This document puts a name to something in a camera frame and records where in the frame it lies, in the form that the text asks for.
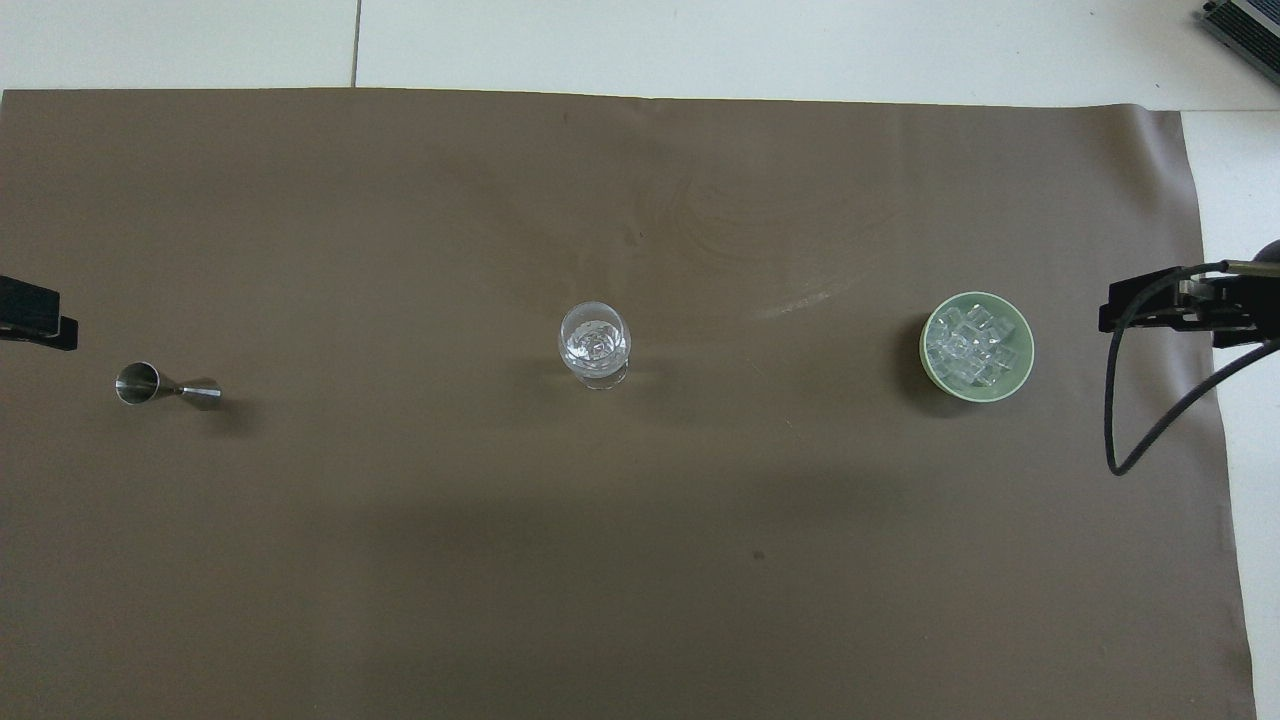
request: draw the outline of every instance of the bowl of ice cubes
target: bowl of ice cubes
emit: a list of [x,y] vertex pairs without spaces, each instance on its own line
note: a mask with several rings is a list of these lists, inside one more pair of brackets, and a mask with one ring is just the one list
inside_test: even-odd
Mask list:
[[933,384],[970,402],[1018,392],[1032,374],[1036,340],[1027,318],[989,292],[942,301],[920,331],[920,363]]

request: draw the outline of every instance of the ice cube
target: ice cube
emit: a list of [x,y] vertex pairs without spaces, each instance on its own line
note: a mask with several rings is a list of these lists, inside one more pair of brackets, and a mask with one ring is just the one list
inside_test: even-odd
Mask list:
[[974,305],[964,314],[964,319],[970,325],[978,328],[979,331],[986,329],[991,324],[992,314],[989,310],[983,307],[980,304]]
[[929,368],[933,369],[933,374],[937,375],[938,379],[951,374],[951,366],[947,365],[951,356],[943,352],[941,347],[928,347],[924,350],[924,354],[929,360]]
[[938,319],[948,329],[955,329],[960,323],[964,322],[964,313],[959,307],[947,307],[938,314]]
[[996,365],[995,363],[983,363],[982,369],[978,370],[974,377],[974,384],[983,387],[991,387],[1000,382],[1000,378],[1006,373],[1004,368]]
[[950,366],[951,375],[965,384],[973,384],[978,373],[986,366],[977,357],[952,357],[947,365]]
[[991,348],[991,361],[1000,368],[1012,370],[1018,364],[1018,351],[1007,345],[996,345]]
[[952,334],[969,346],[969,352],[973,352],[978,346],[984,343],[982,331],[972,325],[968,319],[964,323],[960,323],[960,325],[952,331]]
[[947,340],[942,342],[940,350],[942,350],[942,352],[945,352],[948,357],[969,357],[973,355],[973,343],[959,334],[951,333],[947,336]]
[[1009,336],[1014,333],[1018,324],[1004,315],[992,315],[991,323],[987,324],[986,329],[995,342],[1004,342],[1009,340]]
[[942,343],[948,337],[951,337],[951,328],[942,322],[942,318],[934,318],[929,320],[929,327],[924,331],[924,345],[927,347],[942,347]]

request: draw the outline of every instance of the clear glass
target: clear glass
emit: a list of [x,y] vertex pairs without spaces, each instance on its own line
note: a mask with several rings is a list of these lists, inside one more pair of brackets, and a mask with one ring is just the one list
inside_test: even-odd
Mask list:
[[598,301],[570,310],[561,322],[561,360],[591,389],[609,389],[627,377],[631,331],[622,315]]

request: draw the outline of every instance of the white table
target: white table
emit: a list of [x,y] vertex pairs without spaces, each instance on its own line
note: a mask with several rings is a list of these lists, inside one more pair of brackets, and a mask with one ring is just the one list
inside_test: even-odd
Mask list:
[[[1280,238],[1280,87],[1197,28],[1197,6],[1194,0],[5,0],[0,87],[358,85],[966,105],[1137,102],[1184,111],[1206,258],[1252,258]],[[1215,351],[1215,363],[1239,354]],[[1280,428],[1280,360],[1229,380],[1219,402],[1258,716],[1280,720],[1280,445],[1271,432]]]

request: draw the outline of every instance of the glass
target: glass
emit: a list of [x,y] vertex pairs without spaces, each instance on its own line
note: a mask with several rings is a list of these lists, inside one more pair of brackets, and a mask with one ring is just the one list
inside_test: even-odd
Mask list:
[[942,391],[995,402],[1032,372],[1036,345],[1027,318],[989,292],[961,292],[940,304],[920,328],[920,363]]
[[561,322],[559,351],[564,365],[582,384],[609,389],[627,377],[631,331],[613,307],[584,302]]

